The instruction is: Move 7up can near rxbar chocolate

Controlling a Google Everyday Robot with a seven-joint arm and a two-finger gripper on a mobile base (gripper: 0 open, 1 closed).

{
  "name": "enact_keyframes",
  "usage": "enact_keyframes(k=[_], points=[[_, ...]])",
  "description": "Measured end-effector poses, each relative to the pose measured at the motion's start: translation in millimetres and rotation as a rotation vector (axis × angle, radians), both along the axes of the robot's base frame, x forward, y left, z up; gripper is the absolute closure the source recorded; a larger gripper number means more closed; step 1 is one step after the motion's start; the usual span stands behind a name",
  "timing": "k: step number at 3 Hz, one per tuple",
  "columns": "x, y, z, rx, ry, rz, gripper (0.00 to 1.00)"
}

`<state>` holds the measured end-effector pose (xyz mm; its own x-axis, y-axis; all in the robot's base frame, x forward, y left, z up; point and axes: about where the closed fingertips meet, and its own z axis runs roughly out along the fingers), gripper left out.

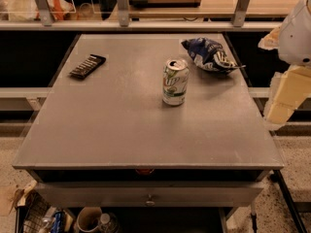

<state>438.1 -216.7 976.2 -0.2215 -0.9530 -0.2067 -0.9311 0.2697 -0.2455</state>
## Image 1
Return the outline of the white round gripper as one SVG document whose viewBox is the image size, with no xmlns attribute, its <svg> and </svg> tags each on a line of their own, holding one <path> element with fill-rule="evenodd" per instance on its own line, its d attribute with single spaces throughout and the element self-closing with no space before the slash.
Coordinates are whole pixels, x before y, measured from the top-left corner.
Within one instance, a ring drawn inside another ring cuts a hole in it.
<svg viewBox="0 0 311 233">
<path fill-rule="evenodd" d="M 282 22 L 260 39 L 258 47 L 278 50 L 289 64 L 285 73 L 276 72 L 271 80 L 264 119 L 270 124 L 285 124 L 311 94 L 311 0 L 299 0 Z"/>
</svg>

